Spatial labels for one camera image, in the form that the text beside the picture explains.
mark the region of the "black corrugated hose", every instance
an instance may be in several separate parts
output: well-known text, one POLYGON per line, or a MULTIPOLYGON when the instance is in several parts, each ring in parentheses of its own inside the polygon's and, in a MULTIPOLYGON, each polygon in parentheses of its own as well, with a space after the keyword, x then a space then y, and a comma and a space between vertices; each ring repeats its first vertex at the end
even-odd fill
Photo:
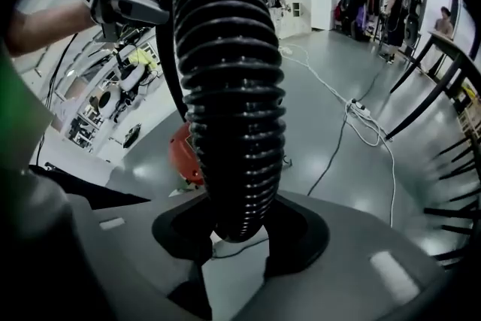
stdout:
MULTIPOLYGON (((191 91, 185 117, 216 233, 245 241, 277 193, 286 128, 278 105, 285 93, 276 86, 282 58, 265 0, 162 0, 162 7, 171 19, 158 28, 158 45, 175 48, 191 91)), ((159 51, 162 67, 175 68, 174 50, 159 51)), ((180 92, 178 82, 169 87, 180 92)))

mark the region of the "white cable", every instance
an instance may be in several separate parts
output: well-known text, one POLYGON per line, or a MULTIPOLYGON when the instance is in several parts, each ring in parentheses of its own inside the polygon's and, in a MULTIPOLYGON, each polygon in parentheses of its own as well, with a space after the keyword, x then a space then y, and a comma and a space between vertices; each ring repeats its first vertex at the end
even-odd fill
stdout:
POLYGON ((306 54, 306 62, 303 63, 297 59, 290 58, 286 55, 284 55, 283 48, 280 47, 279 51, 280 54, 283 58, 288 59, 292 62, 296 62, 300 65, 303 65, 305 68, 307 68, 315 77, 316 79, 325 87, 327 88, 336 98, 340 99, 342 102, 344 102, 344 114, 345 118, 347 119, 349 117, 349 113, 351 116, 354 116, 357 118, 364 126, 368 127, 369 129, 373 130, 377 134, 377 140, 375 143, 371 143, 367 141, 365 138, 362 137, 361 133, 358 131, 358 129, 350 122, 346 122, 349 126, 352 127, 352 129, 355 131, 355 133, 359 136, 359 138, 368 146, 371 147, 377 147, 380 143, 380 140, 383 142, 384 146, 389 152, 389 155, 391 156, 392 159, 392 198, 391 198, 391 208, 389 211, 389 225, 392 227, 392 213, 394 211, 394 201, 395 201, 395 196, 396 196, 396 176, 395 176, 395 161, 394 161, 394 155, 392 154, 391 149, 389 149, 386 140, 383 138, 383 135, 381 134, 384 133, 387 135, 387 131, 372 117, 368 117, 366 115, 363 115, 360 113, 359 109, 355 107, 355 104, 353 104, 351 101, 348 101, 347 99, 343 98, 339 92, 337 92, 336 89, 332 88, 329 86, 324 80, 321 79, 321 77, 310 67, 309 63, 309 53, 301 46, 298 46, 297 44, 286 44, 285 47, 291 46, 291 47, 297 47, 300 50, 304 51, 306 54))

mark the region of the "gray floor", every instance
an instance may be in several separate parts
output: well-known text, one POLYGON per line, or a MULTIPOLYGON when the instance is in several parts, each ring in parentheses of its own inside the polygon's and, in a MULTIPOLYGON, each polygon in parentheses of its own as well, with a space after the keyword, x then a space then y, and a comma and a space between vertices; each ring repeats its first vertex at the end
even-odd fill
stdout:
MULTIPOLYGON (((434 87, 430 79, 415 72, 390 95, 389 90, 401 76, 403 65, 386 65, 377 57, 375 46, 335 32, 315 32, 282 42, 282 45, 287 44, 305 48, 311 66, 344 98, 364 94, 374 76, 381 71, 363 103, 388 131, 396 127, 434 87)), ((305 61, 301 50, 290 48, 292 57, 305 61)), ((343 105, 301 65, 285 59, 283 70, 286 77, 282 87, 287 92, 283 101, 287 109, 286 152, 292 158, 293 166, 283 172, 280 188, 306 194, 336 147, 343 105)), ((114 171, 107 186, 147 197, 168 194, 178 187, 180 180, 168 164, 166 148, 168 138, 179 125, 180 118, 175 113, 149 133, 124 159, 125 167, 114 171)), ((363 128, 360 131, 374 141, 373 132, 363 128)), ((460 222, 425 216, 423 208, 447 207, 448 198, 479 184, 475 173, 438 180, 446 170, 452 169, 452 166, 446 168, 446 163, 461 148, 451 157, 433 157, 459 138, 461 132, 455 111, 443 95, 389 143, 395 156, 394 228, 431 255, 452 250, 463 238, 439 229, 441 223, 456 225, 460 222)), ((389 223, 392 161, 388 151, 384 147, 367 146, 346 126, 339 153, 312 196, 372 213, 389 223)), ((469 200, 460 201, 458 207, 467 203, 469 200)), ((256 239, 265 236, 263 230, 259 233, 256 239)), ((229 253, 241 245, 222 247, 225 253, 229 253)), ((234 258, 209 261, 204 266, 214 319, 231 318, 262 284, 267 254, 268 244, 263 243, 234 258)))

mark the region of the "flexible hose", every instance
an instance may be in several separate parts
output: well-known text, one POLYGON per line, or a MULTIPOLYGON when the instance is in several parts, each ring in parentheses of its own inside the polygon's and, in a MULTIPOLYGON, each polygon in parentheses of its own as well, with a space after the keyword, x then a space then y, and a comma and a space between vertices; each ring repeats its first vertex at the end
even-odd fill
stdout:
MULTIPOLYGON (((163 0, 162 6, 171 20, 158 29, 158 45, 174 47, 174 33, 216 233, 245 241, 262 226, 283 164, 284 91, 276 86, 283 72, 274 25, 265 0, 163 0)), ((159 51, 162 66, 172 67, 173 50, 159 51)), ((178 95, 178 81, 172 83, 178 95)))

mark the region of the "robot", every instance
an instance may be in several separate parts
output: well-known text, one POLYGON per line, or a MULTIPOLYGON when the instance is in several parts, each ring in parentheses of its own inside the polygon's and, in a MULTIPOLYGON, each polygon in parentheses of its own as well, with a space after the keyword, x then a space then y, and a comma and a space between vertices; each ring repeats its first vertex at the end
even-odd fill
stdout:
POLYGON ((210 234, 241 242, 262 226, 265 283, 235 320, 413 319, 431 309, 446 278, 418 247, 370 214, 278 191, 283 73, 263 0, 84 1, 106 41, 125 26, 156 28, 207 192, 92 210, 47 178, 5 173, 5 282, 28 305, 17 316, 211 319, 201 273, 210 234))

